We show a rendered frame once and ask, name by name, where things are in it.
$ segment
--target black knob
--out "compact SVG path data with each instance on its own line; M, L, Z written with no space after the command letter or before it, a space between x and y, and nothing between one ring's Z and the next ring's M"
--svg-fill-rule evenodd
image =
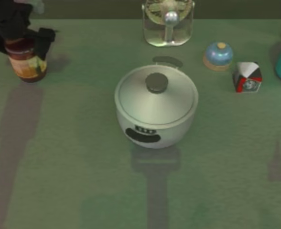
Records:
M147 89L154 94L163 93L168 86L168 79L162 73L152 73L146 78Z

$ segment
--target red and white box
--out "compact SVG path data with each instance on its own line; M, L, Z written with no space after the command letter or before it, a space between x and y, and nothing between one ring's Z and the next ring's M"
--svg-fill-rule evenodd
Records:
M238 62L233 73L235 90L242 92L257 92L262 82L262 75L257 62Z

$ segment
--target table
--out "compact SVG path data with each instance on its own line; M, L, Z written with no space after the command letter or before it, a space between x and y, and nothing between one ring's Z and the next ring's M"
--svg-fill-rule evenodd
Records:
M281 20L195 20L176 48L146 44L140 20L32 21L40 26L59 30L43 81L21 83L0 54L1 228L281 229ZM213 41L259 62L258 93L235 93L233 69L204 67ZM120 78L157 55L182 60L199 91L165 165L163 155L141 162L113 101Z

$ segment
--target white pot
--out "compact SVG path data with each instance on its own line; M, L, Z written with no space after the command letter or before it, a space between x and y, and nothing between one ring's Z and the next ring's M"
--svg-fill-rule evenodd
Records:
M178 143L190 128L198 91L178 70L182 66L179 60L155 57L153 61L155 65L137 68L121 79L115 103L119 125L132 142L146 148L164 148Z

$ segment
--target desk fan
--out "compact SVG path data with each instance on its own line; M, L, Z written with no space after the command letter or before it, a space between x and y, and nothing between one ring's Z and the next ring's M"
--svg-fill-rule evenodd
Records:
M147 0L142 5L145 40L154 46L178 46L192 35L193 0Z

